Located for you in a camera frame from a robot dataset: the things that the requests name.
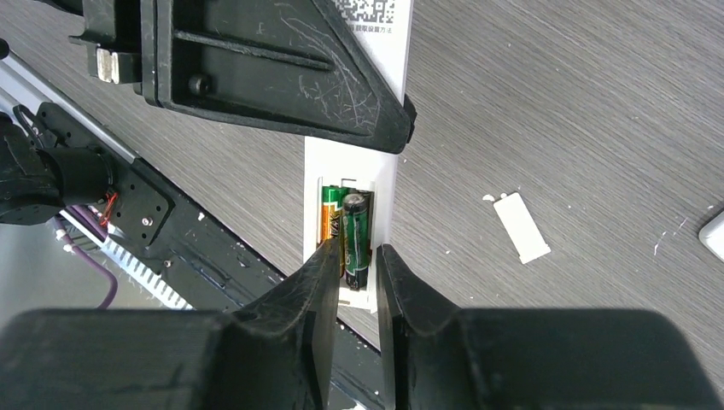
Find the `battery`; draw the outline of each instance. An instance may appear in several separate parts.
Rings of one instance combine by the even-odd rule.
[[[370,269],[370,202],[360,193],[349,194],[342,203],[344,278],[352,290],[367,285]]]
[[[339,237],[340,218],[342,216],[342,200],[349,192],[349,188],[336,185],[322,187],[322,219],[319,224],[320,246],[327,239]]]
[[[375,209],[373,208],[373,204],[375,203],[374,200],[374,192],[370,190],[360,190],[358,191],[362,196],[365,197],[367,200],[367,241],[369,243],[372,242],[372,215],[374,215]],[[370,256],[370,261],[372,260],[372,247],[370,246],[367,252]]]

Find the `gray wooden table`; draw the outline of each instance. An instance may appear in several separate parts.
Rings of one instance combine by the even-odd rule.
[[[147,106],[89,78],[82,20],[0,3],[0,36],[285,272],[301,262],[302,139]],[[395,247],[461,306],[656,309],[724,389],[724,6],[418,0]],[[552,248],[522,266],[486,194],[518,190]],[[342,316],[376,340],[376,320]]]

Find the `scratch marks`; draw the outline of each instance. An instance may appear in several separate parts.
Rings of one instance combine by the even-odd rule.
[[[274,3],[274,5],[279,8],[292,7],[287,3]],[[347,123],[346,125],[349,126],[357,128],[374,126],[374,120],[379,113],[379,102],[370,103],[370,99],[374,98],[372,92],[363,94],[364,91],[361,90],[365,89],[366,83],[361,82],[342,60],[342,50],[339,49],[337,42],[329,34],[320,32],[315,26],[305,21],[285,17],[282,10],[279,10],[279,19],[306,43],[306,47],[331,59],[334,64],[335,85],[327,91],[322,91],[322,87],[317,81],[314,82],[315,88],[312,88],[308,85],[309,82],[307,81],[305,84],[304,79],[300,76],[298,80],[301,95],[304,98],[319,101],[327,119],[331,119],[334,115],[339,121]],[[330,112],[330,107],[339,107],[339,109],[333,108]]]
[[[683,228],[684,225],[686,225],[686,222],[688,222],[688,221],[689,221],[689,218],[685,217],[684,220],[682,220],[681,223],[678,226],[676,226],[676,229],[674,230],[674,233],[671,234],[671,237],[672,238],[675,237],[676,234],[679,233],[679,231],[681,231],[681,228]],[[654,256],[656,256],[658,254],[658,249],[662,245],[663,239],[664,239],[664,237],[666,237],[667,233],[668,233],[668,231],[664,231],[661,234],[661,236],[658,238],[656,244],[654,245]]]
[[[661,245],[661,241],[663,240],[663,237],[665,237],[665,236],[666,236],[666,231],[664,231],[664,232],[661,234],[660,238],[658,238],[658,241],[657,241],[656,245],[654,245],[654,256],[657,255],[658,247],[659,247],[659,245]]]
[[[674,231],[674,235],[672,235],[672,237],[675,237],[676,234],[679,233],[679,231],[681,230],[681,227],[684,226],[684,224],[685,224],[688,220],[689,220],[689,218],[684,218],[684,220],[681,221],[681,223],[679,224],[679,227],[676,228],[676,231]]]

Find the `purple cable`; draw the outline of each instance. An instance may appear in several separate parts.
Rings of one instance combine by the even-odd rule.
[[[53,227],[56,231],[62,231],[64,233],[64,235],[62,236],[63,242],[70,245],[73,248],[73,252],[80,259],[85,261],[85,263],[90,265],[90,267],[95,269],[102,276],[106,277],[106,279],[108,279],[108,281],[110,282],[110,288],[108,289],[106,297],[103,298],[103,302],[101,302],[101,304],[97,307],[98,309],[107,309],[109,306],[111,306],[111,303],[115,299],[115,294],[118,293],[118,279],[108,269],[106,269],[100,263],[96,262],[96,260],[88,256],[88,254],[86,254],[81,248],[78,247],[78,245],[75,244],[75,242],[73,242],[73,240],[68,236],[66,229],[63,227],[63,223],[57,216],[53,217]]]
[[[96,236],[101,240],[101,242],[105,241],[108,237],[108,232],[106,232],[100,225],[98,225],[98,221],[93,218],[93,215],[91,215],[91,212],[88,210],[88,208],[82,206],[82,205],[71,205],[70,207],[66,208],[66,210],[80,223],[83,223],[83,226],[88,228],[89,231],[96,234]]]

